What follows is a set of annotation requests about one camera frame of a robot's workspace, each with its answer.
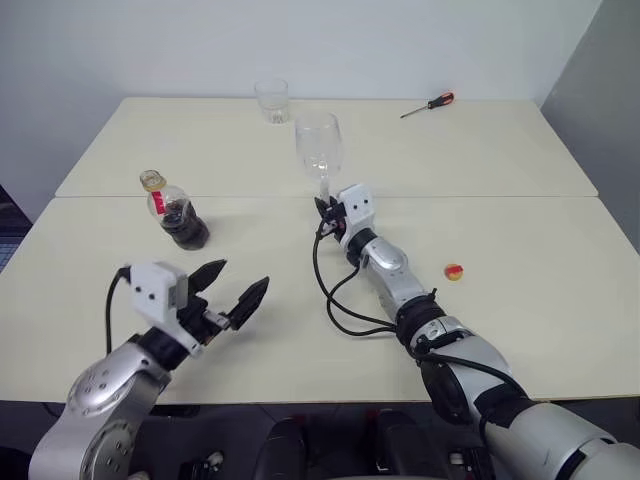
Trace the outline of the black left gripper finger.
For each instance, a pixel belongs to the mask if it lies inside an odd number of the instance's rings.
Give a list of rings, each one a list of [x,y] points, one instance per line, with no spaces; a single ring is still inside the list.
[[[209,288],[227,264],[226,259],[207,262],[189,275],[189,295],[196,295]]]
[[[238,298],[236,306],[228,313],[229,325],[232,330],[241,329],[255,313],[266,295],[269,282],[268,276],[254,282]]]

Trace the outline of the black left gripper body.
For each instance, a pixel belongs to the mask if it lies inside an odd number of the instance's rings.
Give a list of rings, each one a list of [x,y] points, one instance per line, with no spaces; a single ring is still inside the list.
[[[231,324],[224,315],[211,312],[208,302],[198,295],[189,295],[184,307],[177,311],[177,320],[186,332],[188,347],[206,346]]]

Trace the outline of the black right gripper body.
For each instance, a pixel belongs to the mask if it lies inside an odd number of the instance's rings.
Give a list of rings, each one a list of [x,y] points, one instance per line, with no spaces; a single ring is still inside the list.
[[[341,242],[346,233],[346,209],[343,206],[339,209],[327,208],[326,219],[320,222],[317,228],[317,238],[319,240],[332,236],[338,243]]]

